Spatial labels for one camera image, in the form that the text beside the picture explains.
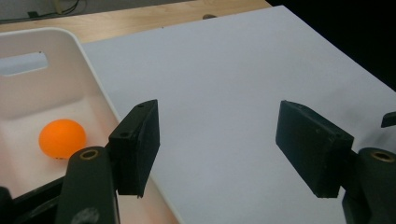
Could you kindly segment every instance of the white surface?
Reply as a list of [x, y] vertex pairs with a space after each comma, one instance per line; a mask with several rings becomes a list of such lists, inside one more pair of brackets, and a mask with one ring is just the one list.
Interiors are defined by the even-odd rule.
[[354, 150], [395, 152], [380, 129], [396, 94], [284, 7], [85, 44], [116, 110], [158, 99], [162, 145], [152, 173], [184, 221], [345, 223], [277, 147], [281, 100], [355, 136]]
[[[0, 34], [0, 186], [13, 198], [64, 175], [67, 161], [38, 145], [55, 119], [81, 124], [87, 146], [105, 146], [119, 123], [74, 35], [56, 28]], [[145, 194], [119, 197], [122, 223], [178, 223], [151, 179]]]

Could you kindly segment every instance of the wooden table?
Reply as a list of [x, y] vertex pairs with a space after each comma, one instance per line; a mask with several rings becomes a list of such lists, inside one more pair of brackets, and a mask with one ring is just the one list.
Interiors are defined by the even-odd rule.
[[81, 43], [109, 39], [145, 30], [202, 20], [206, 14], [225, 16], [270, 7], [264, 0], [196, 0], [155, 7], [71, 16], [0, 25], [0, 32], [59, 27], [74, 33]]

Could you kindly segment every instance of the white container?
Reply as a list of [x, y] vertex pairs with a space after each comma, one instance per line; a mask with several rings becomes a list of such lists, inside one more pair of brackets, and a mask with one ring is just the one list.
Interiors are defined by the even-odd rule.
[[[38, 145], [55, 119], [80, 123], [87, 146], [104, 146], [120, 121], [74, 35], [58, 28], [0, 34], [0, 186], [13, 198], [65, 174], [67, 161]], [[123, 224], [178, 223], [151, 179], [143, 199], [119, 196], [119, 205]]]

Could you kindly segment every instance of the white board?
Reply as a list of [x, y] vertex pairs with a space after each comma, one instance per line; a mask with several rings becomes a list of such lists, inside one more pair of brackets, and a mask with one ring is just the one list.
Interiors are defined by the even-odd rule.
[[83, 45], [124, 117], [158, 99], [152, 174], [185, 223], [345, 223], [277, 147], [281, 100], [307, 105], [355, 136], [353, 149], [396, 152], [380, 129], [396, 94], [285, 7]]

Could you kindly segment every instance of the orange ball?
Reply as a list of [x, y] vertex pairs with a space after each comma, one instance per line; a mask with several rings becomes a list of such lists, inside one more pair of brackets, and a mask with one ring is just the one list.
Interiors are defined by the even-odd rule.
[[69, 159], [83, 149], [87, 137], [81, 125], [71, 119], [57, 119], [47, 124], [38, 137], [41, 150], [55, 159]]

